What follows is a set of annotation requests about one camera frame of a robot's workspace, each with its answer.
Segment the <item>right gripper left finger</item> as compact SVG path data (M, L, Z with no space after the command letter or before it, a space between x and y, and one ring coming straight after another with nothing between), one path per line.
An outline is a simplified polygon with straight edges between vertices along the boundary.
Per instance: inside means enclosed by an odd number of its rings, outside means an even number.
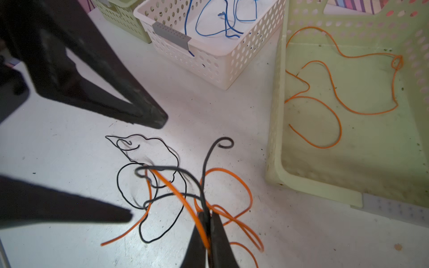
M205 268L207 249L195 226L180 268Z

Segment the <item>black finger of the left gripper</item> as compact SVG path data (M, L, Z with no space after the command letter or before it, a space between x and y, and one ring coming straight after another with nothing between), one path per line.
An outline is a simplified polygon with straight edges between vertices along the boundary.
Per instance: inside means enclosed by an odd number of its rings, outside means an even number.
M1 229L39 223L127 223L129 209L1 175Z
M123 65L77 1L2 1L1 39L30 81L1 65L1 120L28 99L46 99L161 129L168 115Z

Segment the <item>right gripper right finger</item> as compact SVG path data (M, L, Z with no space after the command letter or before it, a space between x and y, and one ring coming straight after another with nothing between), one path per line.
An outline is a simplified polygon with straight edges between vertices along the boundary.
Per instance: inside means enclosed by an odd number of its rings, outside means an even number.
M210 220L210 268L239 268L233 255L220 215L213 212Z

